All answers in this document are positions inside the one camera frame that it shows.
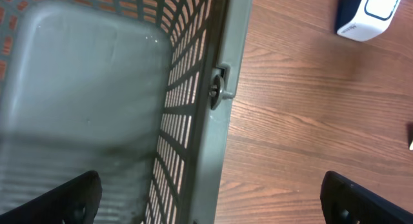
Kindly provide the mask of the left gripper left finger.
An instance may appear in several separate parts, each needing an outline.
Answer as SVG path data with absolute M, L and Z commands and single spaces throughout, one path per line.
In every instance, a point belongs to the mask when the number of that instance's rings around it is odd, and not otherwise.
M 1 214 L 1 223 L 93 223 L 102 193 L 99 174 L 90 170 Z

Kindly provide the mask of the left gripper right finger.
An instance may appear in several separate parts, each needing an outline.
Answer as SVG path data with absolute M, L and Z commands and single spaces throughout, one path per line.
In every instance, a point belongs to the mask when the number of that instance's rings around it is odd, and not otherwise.
M 412 213 L 334 171 L 323 178 L 320 200 L 328 224 L 412 223 Z

